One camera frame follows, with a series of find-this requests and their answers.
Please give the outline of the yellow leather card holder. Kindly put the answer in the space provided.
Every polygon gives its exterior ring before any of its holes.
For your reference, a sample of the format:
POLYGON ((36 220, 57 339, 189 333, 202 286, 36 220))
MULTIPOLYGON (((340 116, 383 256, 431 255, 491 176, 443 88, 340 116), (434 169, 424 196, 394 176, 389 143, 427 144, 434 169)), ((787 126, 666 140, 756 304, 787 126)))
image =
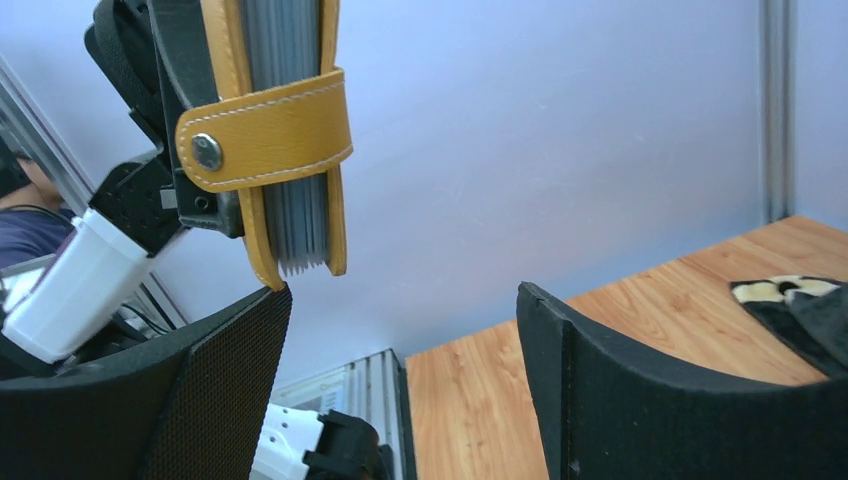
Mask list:
POLYGON ((182 113, 175 153, 190 181, 234 194, 259 281, 347 268, 341 163, 353 150, 336 1, 203 1, 210 100, 182 113))

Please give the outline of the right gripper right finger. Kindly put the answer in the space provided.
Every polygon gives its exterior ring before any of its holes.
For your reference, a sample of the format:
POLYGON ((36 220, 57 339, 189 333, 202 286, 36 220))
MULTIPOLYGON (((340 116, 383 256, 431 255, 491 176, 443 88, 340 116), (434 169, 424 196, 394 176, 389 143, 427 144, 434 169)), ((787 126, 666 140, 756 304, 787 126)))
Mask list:
POLYGON ((847 382, 781 386, 655 350, 520 284, 517 328, 552 479, 843 479, 847 382))

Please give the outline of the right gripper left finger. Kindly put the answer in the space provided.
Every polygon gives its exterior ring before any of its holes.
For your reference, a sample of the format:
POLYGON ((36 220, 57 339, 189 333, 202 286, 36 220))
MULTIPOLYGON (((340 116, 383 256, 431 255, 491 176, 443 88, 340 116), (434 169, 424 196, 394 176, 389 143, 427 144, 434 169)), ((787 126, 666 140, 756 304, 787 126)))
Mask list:
POLYGON ((292 295, 260 289, 51 378, 1 385, 5 479, 245 479, 292 295))

